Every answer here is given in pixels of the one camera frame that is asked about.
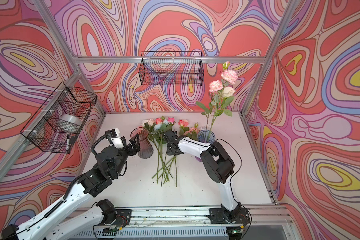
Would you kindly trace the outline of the blue white rose stem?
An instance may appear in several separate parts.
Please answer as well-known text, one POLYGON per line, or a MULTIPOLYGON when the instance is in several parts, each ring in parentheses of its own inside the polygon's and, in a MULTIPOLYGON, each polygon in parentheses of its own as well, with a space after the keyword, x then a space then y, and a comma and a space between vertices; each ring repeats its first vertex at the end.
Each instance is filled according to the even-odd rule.
POLYGON ((172 130, 175 125, 176 120, 174 117, 160 117, 154 120, 153 126, 153 140, 158 151, 158 169, 155 177, 157 179, 157 184, 160 184, 161 187, 169 183, 171 180, 175 180, 175 185, 177 186, 177 173, 172 174, 172 170, 175 172, 177 167, 177 160, 175 156, 172 156, 169 159, 167 150, 164 147, 167 144, 164 133, 166 131, 172 130))

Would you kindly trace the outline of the cream white rose stem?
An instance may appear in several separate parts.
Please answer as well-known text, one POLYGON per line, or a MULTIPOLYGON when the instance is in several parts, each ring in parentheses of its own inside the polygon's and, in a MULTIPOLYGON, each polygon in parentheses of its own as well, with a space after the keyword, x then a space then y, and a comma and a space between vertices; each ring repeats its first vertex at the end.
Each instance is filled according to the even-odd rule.
POLYGON ((211 125, 209 131, 212 132, 216 119, 221 115, 231 117, 232 111, 229 109, 229 105, 234 100, 235 90, 232 87, 224 87, 223 89, 211 93, 211 102, 209 103, 210 115, 212 116, 211 125))

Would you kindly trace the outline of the pink carnation stem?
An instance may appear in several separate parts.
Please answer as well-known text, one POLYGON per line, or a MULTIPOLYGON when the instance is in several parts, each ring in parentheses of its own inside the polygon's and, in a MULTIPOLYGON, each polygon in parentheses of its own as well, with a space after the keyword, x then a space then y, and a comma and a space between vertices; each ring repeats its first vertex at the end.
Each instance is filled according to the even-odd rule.
POLYGON ((232 87, 233 88, 233 85, 238 80, 237 73, 234 70, 230 70, 229 67, 230 67, 229 61, 226 61, 225 63, 223 63, 223 71, 221 73, 221 78, 219 80, 213 81, 209 84, 210 98, 211 98, 211 93, 215 93, 215 92, 223 89, 224 87, 232 87))

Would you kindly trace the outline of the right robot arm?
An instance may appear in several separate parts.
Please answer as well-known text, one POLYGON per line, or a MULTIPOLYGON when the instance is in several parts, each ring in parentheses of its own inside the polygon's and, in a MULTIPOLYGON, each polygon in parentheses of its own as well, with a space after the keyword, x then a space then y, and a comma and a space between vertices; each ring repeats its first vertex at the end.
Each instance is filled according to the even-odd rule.
POLYGON ((241 204, 235 199, 231 185, 235 163, 223 146, 218 142, 207 144, 189 137, 179 137, 177 132, 171 130, 164 133, 164 139, 169 156, 190 154, 202 160, 210 179, 219 185, 222 218, 232 223, 240 214, 241 204))

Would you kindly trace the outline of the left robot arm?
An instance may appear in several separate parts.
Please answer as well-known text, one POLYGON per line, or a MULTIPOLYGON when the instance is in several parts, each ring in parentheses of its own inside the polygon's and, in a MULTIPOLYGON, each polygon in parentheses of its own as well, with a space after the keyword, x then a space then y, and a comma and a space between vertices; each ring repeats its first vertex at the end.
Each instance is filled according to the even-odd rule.
POLYGON ((121 230, 127 223, 126 217, 118 214, 107 199, 98 201, 86 212, 67 217, 82 204, 92 200, 122 177, 127 169, 127 159, 140 151, 140 137, 134 135, 130 141, 120 137, 117 129, 106 131, 91 147, 97 162, 89 171, 76 177, 66 192, 51 206, 30 220, 9 225, 2 230, 3 240, 68 240, 77 233, 98 224, 111 226, 121 220, 116 228, 121 230))

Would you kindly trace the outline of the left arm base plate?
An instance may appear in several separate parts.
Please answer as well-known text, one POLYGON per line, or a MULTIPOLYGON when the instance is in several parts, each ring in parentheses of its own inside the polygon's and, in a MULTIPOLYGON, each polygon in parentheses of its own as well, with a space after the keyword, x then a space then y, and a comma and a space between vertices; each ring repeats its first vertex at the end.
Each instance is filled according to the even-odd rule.
POLYGON ((116 209, 114 213, 106 214, 96 226, 125 227, 130 224, 132 209, 116 209))

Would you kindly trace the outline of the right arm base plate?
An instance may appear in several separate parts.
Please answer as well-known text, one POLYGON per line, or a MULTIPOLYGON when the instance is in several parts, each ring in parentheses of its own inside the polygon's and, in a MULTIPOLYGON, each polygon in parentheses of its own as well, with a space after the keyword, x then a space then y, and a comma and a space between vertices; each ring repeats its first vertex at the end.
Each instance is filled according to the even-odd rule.
POLYGON ((206 215, 210 219, 211 224, 244 224, 251 222, 250 214, 244 208, 236 208, 233 211, 228 211, 223 207, 210 208, 209 214, 206 215))

